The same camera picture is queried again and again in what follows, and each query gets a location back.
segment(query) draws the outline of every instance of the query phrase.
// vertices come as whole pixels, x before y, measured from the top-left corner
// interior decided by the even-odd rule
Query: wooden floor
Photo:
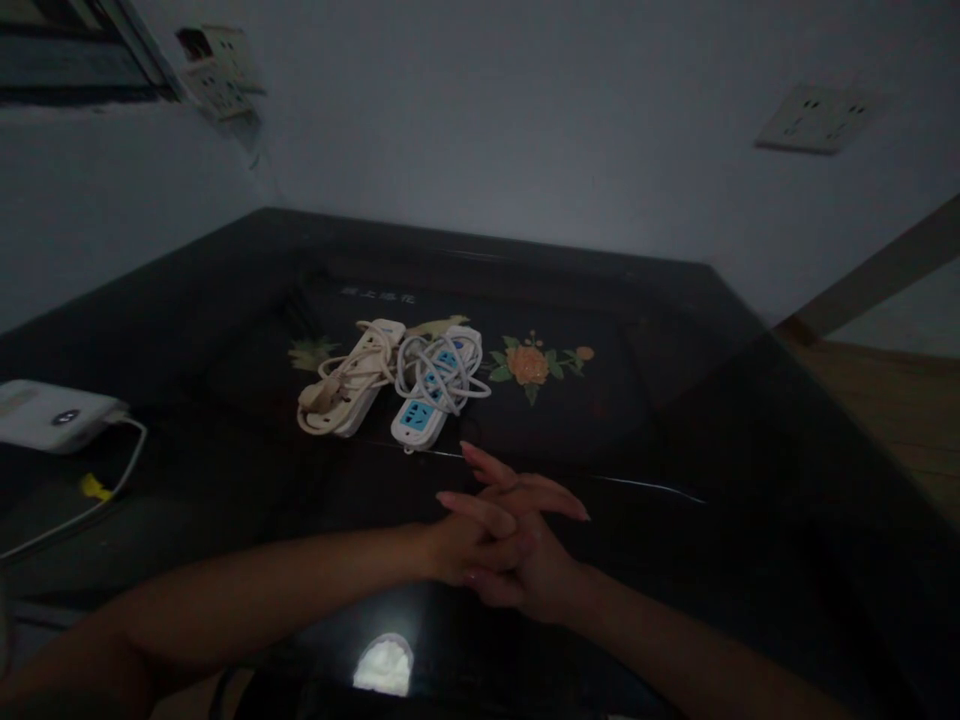
[[[960,360],[781,339],[960,528]]]

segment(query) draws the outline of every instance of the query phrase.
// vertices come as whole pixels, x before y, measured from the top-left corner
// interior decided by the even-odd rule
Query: beige power strip
[[[353,435],[380,388],[392,385],[403,323],[382,318],[361,321],[363,336],[349,355],[330,358],[317,368],[320,382],[300,393],[297,423],[311,435]]]

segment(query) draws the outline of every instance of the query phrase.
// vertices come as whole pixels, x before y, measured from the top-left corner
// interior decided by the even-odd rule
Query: orange flower
[[[530,345],[507,348],[507,367],[521,385],[543,385],[550,374],[550,366],[543,353]]]

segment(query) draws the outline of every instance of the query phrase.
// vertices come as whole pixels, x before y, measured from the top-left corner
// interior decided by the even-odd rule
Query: clasped hands
[[[461,445],[474,476],[488,487],[477,496],[437,494],[452,514],[423,529],[426,576],[472,588],[491,607],[565,622],[588,600],[590,569],[570,557],[540,513],[587,521],[586,508],[553,480],[517,473],[479,448]]]

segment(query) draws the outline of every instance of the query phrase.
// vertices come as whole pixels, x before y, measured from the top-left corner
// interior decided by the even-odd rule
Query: dark glass tabletop
[[[429,452],[391,437],[389,389],[349,440],[297,427],[315,381],[302,368],[375,318],[482,333],[493,394]],[[511,348],[547,364],[536,391]],[[578,559],[866,714],[950,700],[912,658],[932,643],[945,670],[956,660],[934,640],[957,631],[956,534],[706,266],[262,211],[0,338],[0,379],[13,377],[115,395],[151,428],[122,502],[4,569],[16,598],[89,610],[253,543],[438,519],[436,492],[478,489],[467,439],[584,501],[593,522],[550,520]],[[0,448],[3,546],[82,509],[76,480],[115,476],[131,442],[111,432],[68,458]],[[885,572],[858,572],[871,562]],[[384,633],[414,653],[413,696],[665,712],[580,638],[434,584],[368,598],[256,661],[350,684]]]

